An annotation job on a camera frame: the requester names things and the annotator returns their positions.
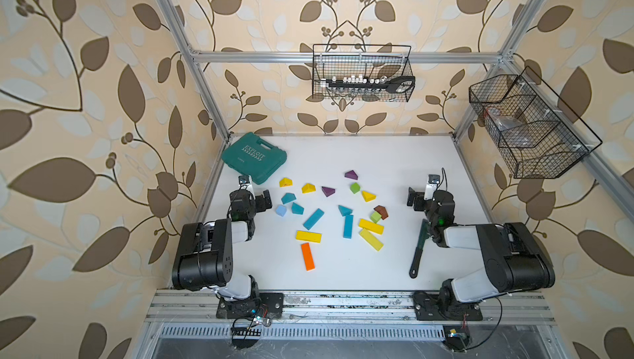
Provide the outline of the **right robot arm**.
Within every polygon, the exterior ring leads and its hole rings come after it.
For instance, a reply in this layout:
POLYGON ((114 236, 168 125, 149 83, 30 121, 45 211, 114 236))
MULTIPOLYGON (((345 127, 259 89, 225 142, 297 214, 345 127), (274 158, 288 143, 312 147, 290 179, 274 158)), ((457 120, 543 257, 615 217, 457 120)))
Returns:
POLYGON ((408 189, 406 205, 424 212, 409 276, 417 278, 424 244, 460 248, 480 253, 483 267, 442 283, 439 300, 446 306, 478 303, 485 299, 554 286, 556 273, 544 250, 524 223, 459 225, 455 222, 454 196, 447 190, 408 189))

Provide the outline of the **teal trapezoid block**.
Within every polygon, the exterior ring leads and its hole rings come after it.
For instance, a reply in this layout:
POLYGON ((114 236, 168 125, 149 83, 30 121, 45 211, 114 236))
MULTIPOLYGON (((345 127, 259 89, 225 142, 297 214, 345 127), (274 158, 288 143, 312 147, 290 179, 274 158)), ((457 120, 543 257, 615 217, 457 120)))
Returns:
POLYGON ((292 213, 294 215, 303 215, 304 208, 300 206, 299 204, 297 204, 296 202, 292 202, 292 213))

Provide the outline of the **yellow triangle block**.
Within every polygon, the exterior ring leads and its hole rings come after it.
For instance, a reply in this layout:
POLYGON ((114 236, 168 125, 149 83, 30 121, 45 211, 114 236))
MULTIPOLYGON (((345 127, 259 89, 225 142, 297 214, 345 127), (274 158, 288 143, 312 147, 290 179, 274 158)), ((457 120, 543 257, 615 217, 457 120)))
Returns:
POLYGON ((362 191, 362 197, 365 202, 372 202, 376 199, 375 194, 367 191, 362 191))
POLYGON ((283 178, 279 182, 279 187, 290 187, 293 184, 292 180, 289 178, 283 178))
POLYGON ((301 190, 304 194, 307 194, 307 193, 315 192, 316 188, 315 188, 315 185, 313 185, 312 183, 307 183, 302 187, 301 190))

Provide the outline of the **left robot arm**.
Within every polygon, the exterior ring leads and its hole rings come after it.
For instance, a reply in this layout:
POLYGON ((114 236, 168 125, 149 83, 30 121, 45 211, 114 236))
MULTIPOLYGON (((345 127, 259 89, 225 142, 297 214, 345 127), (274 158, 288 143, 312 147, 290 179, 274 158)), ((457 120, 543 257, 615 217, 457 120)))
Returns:
POLYGON ((268 190, 255 196, 243 185, 229 195, 225 218, 184 225, 173 263, 173 288, 209 289, 227 301, 258 297, 255 279, 234 270, 233 245, 252 240, 256 215, 271 208, 268 190))

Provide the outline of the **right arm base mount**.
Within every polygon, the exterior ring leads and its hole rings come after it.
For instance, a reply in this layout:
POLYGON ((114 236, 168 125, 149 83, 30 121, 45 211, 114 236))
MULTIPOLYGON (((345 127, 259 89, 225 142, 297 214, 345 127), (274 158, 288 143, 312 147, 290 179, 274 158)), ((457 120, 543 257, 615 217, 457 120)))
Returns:
POLYGON ((457 301, 448 290, 438 294, 416 291, 413 296, 414 312, 418 321, 482 321, 477 303, 457 301))

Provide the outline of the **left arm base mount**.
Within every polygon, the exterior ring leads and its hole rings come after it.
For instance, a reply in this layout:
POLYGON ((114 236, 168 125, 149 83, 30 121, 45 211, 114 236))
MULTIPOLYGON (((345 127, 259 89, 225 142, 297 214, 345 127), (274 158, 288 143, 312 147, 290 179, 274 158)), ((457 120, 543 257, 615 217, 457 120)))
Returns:
POLYGON ((256 292, 243 300, 228 301, 219 296, 217 319, 280 319, 284 309, 284 294, 256 292))

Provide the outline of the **light blue cube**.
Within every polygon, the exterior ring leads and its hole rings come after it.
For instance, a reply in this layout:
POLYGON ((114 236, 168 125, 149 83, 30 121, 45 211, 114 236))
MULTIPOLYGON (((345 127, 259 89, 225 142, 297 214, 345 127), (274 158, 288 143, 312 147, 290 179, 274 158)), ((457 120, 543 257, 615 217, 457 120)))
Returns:
POLYGON ((276 213, 277 215, 279 215, 280 217, 284 217, 287 213, 287 208, 284 205, 279 205, 276 208, 276 213))

